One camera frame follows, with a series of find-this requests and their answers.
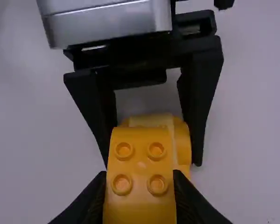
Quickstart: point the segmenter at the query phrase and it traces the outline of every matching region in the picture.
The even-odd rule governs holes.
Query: gray background
[[[211,0],[178,3],[179,13],[207,8]],[[237,0],[216,19],[225,63],[193,182],[235,224],[280,224],[280,0]],[[0,0],[0,224],[48,222],[104,169],[63,85],[71,71],[49,49],[36,2]],[[118,91],[119,119],[181,116],[178,76]]]

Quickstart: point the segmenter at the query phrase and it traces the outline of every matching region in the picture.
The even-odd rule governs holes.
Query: silver metal housing
[[[36,0],[51,48],[172,30],[170,0]]]

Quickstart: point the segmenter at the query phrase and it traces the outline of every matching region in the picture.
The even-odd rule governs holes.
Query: white surface
[[[193,181],[235,224],[280,224],[280,0],[237,0],[216,19],[225,64]],[[49,49],[34,0],[0,0],[0,224],[48,222],[104,169],[63,85],[72,70]],[[118,92],[119,118],[181,115],[170,73],[165,85]]]

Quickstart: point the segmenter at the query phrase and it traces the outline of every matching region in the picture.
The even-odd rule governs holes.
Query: yellow toy block
[[[126,119],[111,137],[104,224],[176,224],[173,170],[186,177],[189,129],[170,114]]]

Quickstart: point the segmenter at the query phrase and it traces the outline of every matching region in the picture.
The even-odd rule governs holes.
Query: yellow stud
[[[115,147],[115,156],[120,161],[127,161],[133,156],[133,147],[126,142],[121,142]]]
[[[162,175],[153,175],[147,180],[147,189],[154,196],[162,196],[168,190],[168,182]]]
[[[128,195],[133,188],[133,180],[127,174],[116,175],[111,181],[111,188],[119,196]]]
[[[147,155],[153,161],[160,161],[166,155],[166,150],[161,143],[154,142],[148,146]]]

